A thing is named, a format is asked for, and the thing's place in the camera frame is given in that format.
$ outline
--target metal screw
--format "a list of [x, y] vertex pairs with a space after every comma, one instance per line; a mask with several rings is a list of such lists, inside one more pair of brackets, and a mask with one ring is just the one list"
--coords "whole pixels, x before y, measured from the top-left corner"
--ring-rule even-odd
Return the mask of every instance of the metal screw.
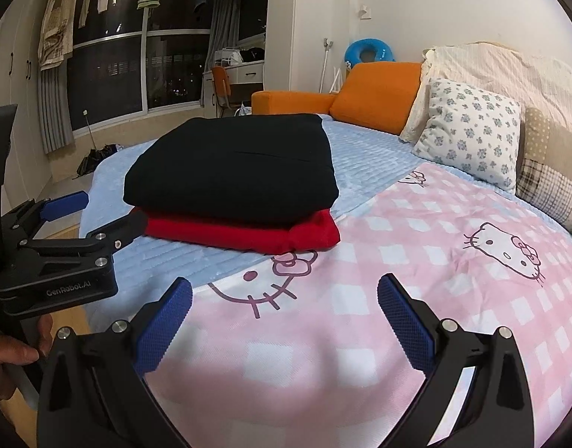
[[58, 339], [65, 340], [70, 337], [72, 330], [70, 327], [62, 327], [58, 330]]
[[510, 330], [508, 327], [500, 327], [497, 331], [505, 339], [509, 339], [510, 337], [512, 337], [512, 330]]
[[126, 320], [118, 320], [111, 324], [111, 330], [114, 333], [122, 333], [128, 328], [128, 322]]
[[450, 320], [449, 318], [443, 320], [441, 326], [443, 327], [444, 330], [447, 330], [448, 332], [455, 332], [456, 330], [458, 330], [458, 323], [456, 323], [454, 320]]

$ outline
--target blue swim ring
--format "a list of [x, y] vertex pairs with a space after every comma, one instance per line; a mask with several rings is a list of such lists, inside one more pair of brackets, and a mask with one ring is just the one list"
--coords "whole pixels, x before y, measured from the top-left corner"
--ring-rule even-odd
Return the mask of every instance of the blue swim ring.
[[377, 38], [363, 38], [351, 43], [346, 50], [344, 55], [346, 68], [350, 70], [356, 64], [361, 63], [361, 54], [367, 51], [375, 52], [374, 62], [395, 62], [394, 55], [388, 44]]

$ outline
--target folded red clothing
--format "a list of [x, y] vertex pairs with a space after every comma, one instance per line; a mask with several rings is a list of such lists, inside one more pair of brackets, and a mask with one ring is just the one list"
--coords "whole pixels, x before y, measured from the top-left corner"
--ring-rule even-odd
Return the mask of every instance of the folded red clothing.
[[253, 227], [155, 212], [147, 212], [147, 215], [147, 236], [240, 251], [284, 254], [290, 251], [327, 249], [340, 242], [340, 232], [327, 209], [315, 212], [290, 228]]

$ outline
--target orange sofa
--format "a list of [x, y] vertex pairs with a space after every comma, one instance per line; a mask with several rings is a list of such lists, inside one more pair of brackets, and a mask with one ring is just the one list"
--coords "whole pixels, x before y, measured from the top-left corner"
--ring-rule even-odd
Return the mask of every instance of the orange sofa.
[[252, 96], [255, 115], [318, 113], [338, 121], [399, 135], [420, 85], [418, 62], [356, 65], [340, 93], [261, 91]]

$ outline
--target stack of folded clothes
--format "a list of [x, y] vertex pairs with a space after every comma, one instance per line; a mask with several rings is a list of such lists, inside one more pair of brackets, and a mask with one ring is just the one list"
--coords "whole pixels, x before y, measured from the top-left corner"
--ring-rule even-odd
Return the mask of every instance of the stack of folded clothes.
[[330, 143], [317, 115], [194, 118], [128, 171], [146, 234], [265, 254], [324, 249], [340, 234]]

